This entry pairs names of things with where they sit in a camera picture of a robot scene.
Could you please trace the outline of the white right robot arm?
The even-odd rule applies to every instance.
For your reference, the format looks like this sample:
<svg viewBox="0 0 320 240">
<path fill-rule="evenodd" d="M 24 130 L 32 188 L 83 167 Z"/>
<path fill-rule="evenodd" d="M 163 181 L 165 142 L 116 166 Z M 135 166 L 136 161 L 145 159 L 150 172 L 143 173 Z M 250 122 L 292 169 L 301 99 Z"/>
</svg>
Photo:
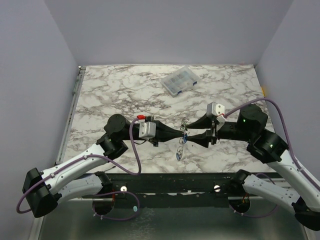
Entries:
<svg viewBox="0 0 320 240">
<path fill-rule="evenodd" d="M 320 182 L 294 159 L 288 143 L 266 129 L 268 115 L 259 106 L 248 104 L 239 109 L 236 122 L 229 122 L 224 110 L 221 104 L 208 104 L 206 114 L 187 125 L 189 129 L 205 129 L 205 133 L 189 136 L 187 140 L 205 148 L 220 139 L 247 142 L 246 150 L 275 170 L 292 188 L 284 189 L 241 169 L 226 190 L 236 196 L 246 192 L 262 197 L 293 213 L 296 220 L 308 229 L 319 231 Z"/>
</svg>

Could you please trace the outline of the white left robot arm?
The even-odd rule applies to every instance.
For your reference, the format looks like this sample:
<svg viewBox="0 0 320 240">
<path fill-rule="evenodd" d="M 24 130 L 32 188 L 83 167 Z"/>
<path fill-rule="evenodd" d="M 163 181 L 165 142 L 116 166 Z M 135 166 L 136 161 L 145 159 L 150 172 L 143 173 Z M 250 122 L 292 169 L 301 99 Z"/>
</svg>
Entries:
<svg viewBox="0 0 320 240">
<path fill-rule="evenodd" d="M 23 195 L 18 201 L 19 214 L 32 212 L 35 218 L 52 212 L 60 202 L 73 198 L 96 195 L 106 197 L 111 190 L 107 175 L 96 172 L 85 174 L 102 165 L 112 164 L 130 175 L 140 175 L 141 160 L 135 141 L 148 141 L 153 146 L 182 137 L 180 130 L 173 129 L 155 120 L 153 116 L 138 115 L 129 122 L 121 114 L 113 114 L 104 126 L 105 133 L 96 143 L 70 160 L 39 171 L 29 170 L 22 187 Z M 130 141 L 137 161 L 137 172 L 130 171 L 115 160 L 128 150 L 125 141 Z"/>
</svg>

